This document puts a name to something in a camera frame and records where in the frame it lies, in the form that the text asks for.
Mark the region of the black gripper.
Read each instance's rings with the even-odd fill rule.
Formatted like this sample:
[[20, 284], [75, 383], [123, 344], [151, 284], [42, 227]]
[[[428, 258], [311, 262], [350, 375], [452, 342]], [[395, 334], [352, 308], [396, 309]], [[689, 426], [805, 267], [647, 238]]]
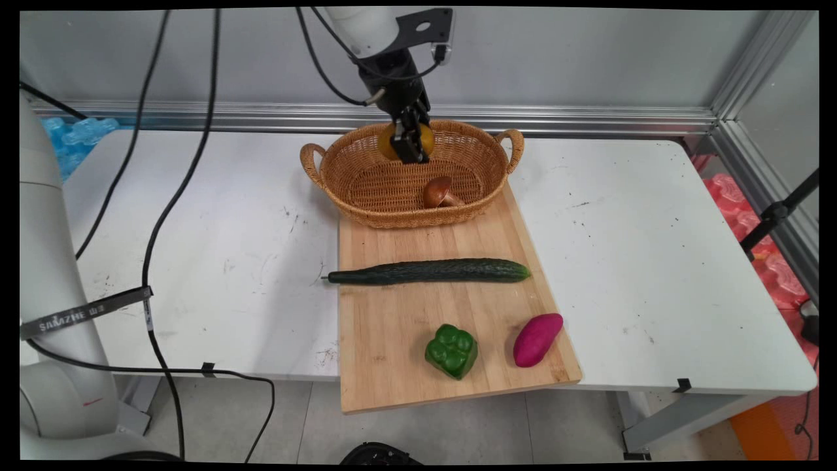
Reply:
[[394, 122], [391, 146], [404, 164], [415, 161], [415, 120], [421, 163], [430, 163], [430, 100], [409, 50], [393, 50], [358, 60], [358, 74], [371, 94], [384, 90], [375, 105]]

